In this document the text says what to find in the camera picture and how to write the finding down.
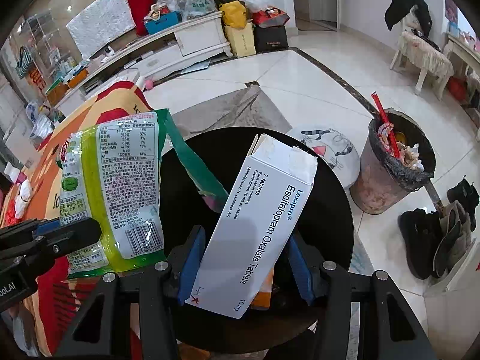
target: blue gripper pad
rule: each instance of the blue gripper pad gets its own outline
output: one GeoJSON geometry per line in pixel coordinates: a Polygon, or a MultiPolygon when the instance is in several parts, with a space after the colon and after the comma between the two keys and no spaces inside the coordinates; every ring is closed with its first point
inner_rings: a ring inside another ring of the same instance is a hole
{"type": "Polygon", "coordinates": [[[298,292],[303,300],[310,306],[315,300],[313,280],[307,263],[300,252],[299,246],[293,235],[289,239],[289,263],[292,269],[298,292]]]}
{"type": "Polygon", "coordinates": [[[50,221],[47,221],[45,223],[42,223],[37,227],[37,230],[33,234],[34,237],[36,236],[42,236],[45,235],[46,233],[51,232],[52,230],[56,230],[60,227],[60,219],[52,219],[50,221]]]}
{"type": "Polygon", "coordinates": [[[200,227],[180,274],[180,286],[178,288],[177,300],[178,304],[181,306],[191,295],[191,289],[194,287],[195,278],[197,277],[197,272],[200,268],[200,261],[202,261],[204,252],[205,229],[200,227]]]}

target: pink ball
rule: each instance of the pink ball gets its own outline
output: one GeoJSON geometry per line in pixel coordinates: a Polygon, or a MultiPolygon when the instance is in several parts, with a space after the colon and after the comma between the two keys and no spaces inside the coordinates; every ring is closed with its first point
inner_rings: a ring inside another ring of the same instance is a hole
{"type": "Polygon", "coordinates": [[[153,88],[153,81],[151,79],[145,80],[145,89],[148,91],[153,88]]]}

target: lexapro box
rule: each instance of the lexapro box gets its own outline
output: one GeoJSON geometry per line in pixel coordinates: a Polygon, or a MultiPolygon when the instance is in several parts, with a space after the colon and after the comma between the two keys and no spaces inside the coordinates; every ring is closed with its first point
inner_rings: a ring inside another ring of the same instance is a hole
{"type": "Polygon", "coordinates": [[[277,261],[313,187],[317,159],[255,137],[185,302],[240,318],[277,261]]]}

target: black jacket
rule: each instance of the black jacket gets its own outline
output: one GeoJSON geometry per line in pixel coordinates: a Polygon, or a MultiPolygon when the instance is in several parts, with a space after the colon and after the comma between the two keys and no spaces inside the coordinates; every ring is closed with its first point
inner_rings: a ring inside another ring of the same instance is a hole
{"type": "Polygon", "coordinates": [[[392,31],[392,27],[408,15],[414,5],[418,6],[415,16],[420,23],[422,32],[428,37],[432,22],[428,5],[424,0],[392,0],[385,12],[385,23],[387,23],[388,31],[392,31]]]}

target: chair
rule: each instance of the chair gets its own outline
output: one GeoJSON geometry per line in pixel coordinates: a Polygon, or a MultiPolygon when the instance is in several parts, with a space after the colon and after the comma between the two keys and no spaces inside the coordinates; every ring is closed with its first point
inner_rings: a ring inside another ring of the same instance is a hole
{"type": "Polygon", "coordinates": [[[438,77],[434,84],[433,91],[439,100],[442,99],[443,90],[448,80],[453,76],[454,69],[450,60],[438,50],[435,50],[422,38],[413,34],[412,29],[421,31],[421,27],[414,15],[416,6],[412,7],[410,13],[402,21],[402,33],[398,38],[398,50],[390,64],[390,69],[394,70],[397,64],[405,56],[417,68],[420,68],[415,94],[419,95],[422,91],[423,81],[430,72],[438,77]]]}

